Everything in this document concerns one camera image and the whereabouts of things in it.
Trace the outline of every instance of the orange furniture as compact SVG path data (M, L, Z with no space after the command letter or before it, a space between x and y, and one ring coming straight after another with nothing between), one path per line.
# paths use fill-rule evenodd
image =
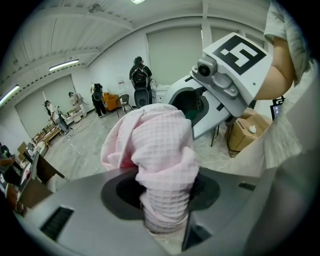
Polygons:
M104 102L106 102L106 105L107 105L105 110L108 110L108 111L115 110L117 108L117 98L118 98L118 95L104 92L102 99Z

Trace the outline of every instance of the white ceiling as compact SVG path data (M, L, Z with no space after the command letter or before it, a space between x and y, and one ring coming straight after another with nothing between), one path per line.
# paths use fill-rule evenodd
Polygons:
M101 10L88 8L99 4ZM264 29L269 0L46 0L17 32L0 66L0 95L14 85L32 86L59 71L49 68L79 59L88 66L114 38L160 20L187 16L221 17Z

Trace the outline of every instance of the small screen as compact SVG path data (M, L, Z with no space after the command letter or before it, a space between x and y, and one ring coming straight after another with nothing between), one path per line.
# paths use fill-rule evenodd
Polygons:
M281 111L281 104L271 106L272 119L274 120Z

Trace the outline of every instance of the backpack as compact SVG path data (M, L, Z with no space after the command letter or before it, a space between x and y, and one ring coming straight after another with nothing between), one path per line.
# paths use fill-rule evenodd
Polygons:
M134 89L146 89L149 85L149 77L143 68L138 67L131 75Z
M93 98L99 102L102 100L102 85L100 83L95 83L93 88Z

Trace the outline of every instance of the fluorescent light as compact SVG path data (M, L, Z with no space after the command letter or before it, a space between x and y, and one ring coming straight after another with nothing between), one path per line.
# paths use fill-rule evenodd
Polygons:
M73 63L77 63L78 61L79 61L78 59L75 59L75 60L71 60L71 61L67 61L67 62L61 63L59 65L52 66L52 67L49 68L49 71L56 70L58 68L62 68L62 67L67 66L67 65L71 65Z
M141 4L142 2L146 0L130 0L131 2L135 3L136 5Z
M19 85L16 85L13 87L1 100L0 100L0 106L5 103L6 100L8 100L12 95L16 93L20 89Z

